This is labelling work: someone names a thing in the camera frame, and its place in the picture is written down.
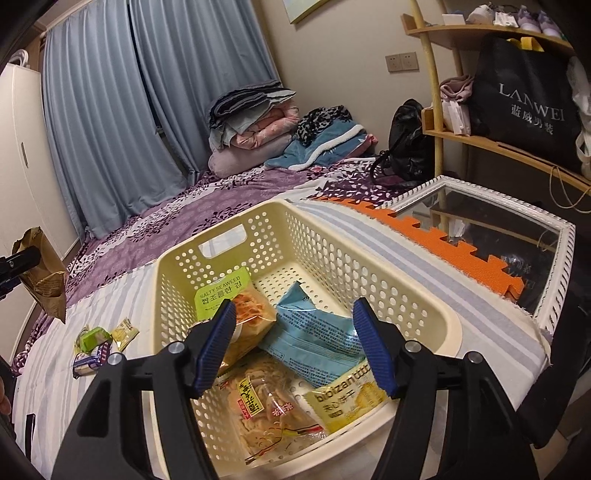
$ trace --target handbag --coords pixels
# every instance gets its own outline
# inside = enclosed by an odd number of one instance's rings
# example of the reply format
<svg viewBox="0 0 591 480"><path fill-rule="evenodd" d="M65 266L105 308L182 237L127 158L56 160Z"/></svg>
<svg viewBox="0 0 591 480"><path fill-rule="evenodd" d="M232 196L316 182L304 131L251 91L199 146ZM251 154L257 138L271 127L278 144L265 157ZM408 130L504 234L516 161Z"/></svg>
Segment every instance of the handbag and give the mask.
<svg viewBox="0 0 591 480"><path fill-rule="evenodd" d="M531 37L483 39L468 100L472 132L579 173L581 124L567 62L542 50Z"/></svg>
<svg viewBox="0 0 591 480"><path fill-rule="evenodd" d="M398 193L431 180L435 174L435 140L423 134L423 106L414 99L404 102L394 114L388 150L369 169L375 185Z"/></svg>

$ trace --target sneaker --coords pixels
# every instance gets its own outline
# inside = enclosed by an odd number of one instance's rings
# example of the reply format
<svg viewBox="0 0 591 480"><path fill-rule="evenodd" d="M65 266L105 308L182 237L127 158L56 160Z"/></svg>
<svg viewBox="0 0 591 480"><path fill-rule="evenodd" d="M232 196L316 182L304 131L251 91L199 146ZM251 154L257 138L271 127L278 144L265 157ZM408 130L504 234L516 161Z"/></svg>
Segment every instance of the sneaker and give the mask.
<svg viewBox="0 0 591 480"><path fill-rule="evenodd" d="M554 20L552 20L546 14L546 12L544 12L544 11L540 12L540 14L538 15L538 21L540 22L540 27L541 27L542 33L544 35L549 35L550 37L562 38L560 28L558 27L558 25L556 25L554 23Z"/></svg>
<svg viewBox="0 0 591 480"><path fill-rule="evenodd" d="M540 24L530 13L530 11L527 10L527 7L525 5L521 5L519 13L517 13L517 23L519 27L523 30L542 33L542 30L540 29Z"/></svg>
<svg viewBox="0 0 591 480"><path fill-rule="evenodd" d="M474 11L468 15L466 23L475 25L492 25L495 21L495 11L489 5L481 5L476 7Z"/></svg>

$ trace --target white ornate frame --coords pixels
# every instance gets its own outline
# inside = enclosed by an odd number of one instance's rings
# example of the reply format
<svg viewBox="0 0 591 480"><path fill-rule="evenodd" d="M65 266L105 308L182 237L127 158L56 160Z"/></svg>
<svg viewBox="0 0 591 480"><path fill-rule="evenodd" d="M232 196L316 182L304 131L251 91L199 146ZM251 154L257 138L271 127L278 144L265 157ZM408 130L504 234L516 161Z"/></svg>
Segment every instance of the white ornate frame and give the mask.
<svg viewBox="0 0 591 480"><path fill-rule="evenodd" d="M533 314L533 318L539 327L548 330L553 335L564 304L566 290L569 286L574 253L574 225L552 213L503 193L443 175L419 185L390 202L384 203L380 208L389 208L395 212L400 212L444 187L511 210L518 215L536 220L544 226L557 231L558 243L556 244L554 261L550 267L548 280L544 286L540 301Z"/></svg>

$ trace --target blue fleece blanket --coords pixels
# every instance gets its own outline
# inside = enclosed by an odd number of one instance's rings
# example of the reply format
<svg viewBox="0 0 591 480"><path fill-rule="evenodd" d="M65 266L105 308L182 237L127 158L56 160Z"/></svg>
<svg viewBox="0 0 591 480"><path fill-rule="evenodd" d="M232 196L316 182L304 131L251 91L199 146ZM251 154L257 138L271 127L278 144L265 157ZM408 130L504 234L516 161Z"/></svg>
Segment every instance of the blue fleece blanket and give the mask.
<svg viewBox="0 0 591 480"><path fill-rule="evenodd" d="M327 167L351 154L367 138L363 126L351 120L335 120L309 147L294 140L280 157L270 158L266 168L289 168L300 171L312 165Z"/></svg>

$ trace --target orange foam mat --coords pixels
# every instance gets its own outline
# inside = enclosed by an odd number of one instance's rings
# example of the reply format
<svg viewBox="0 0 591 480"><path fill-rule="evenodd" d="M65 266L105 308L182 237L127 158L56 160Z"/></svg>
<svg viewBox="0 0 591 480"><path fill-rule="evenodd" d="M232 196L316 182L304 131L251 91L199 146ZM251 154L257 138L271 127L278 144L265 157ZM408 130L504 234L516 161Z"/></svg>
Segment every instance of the orange foam mat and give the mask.
<svg viewBox="0 0 591 480"><path fill-rule="evenodd" d="M503 297L517 301L523 292L525 286L523 280L520 277L512 277L503 272L507 263L500 258L489 255L488 260L484 261L474 256L474 252L477 250L476 247L463 241L459 241L457 245L452 245L446 241L447 234L445 232L435 227L431 227L429 231L422 230L420 228L421 222L416 218L411 216L396 218L396 213L393 210L377 209L369 202L355 203L356 200L331 197L320 197L316 200L345 205L378 220L451 263L458 270Z"/></svg>

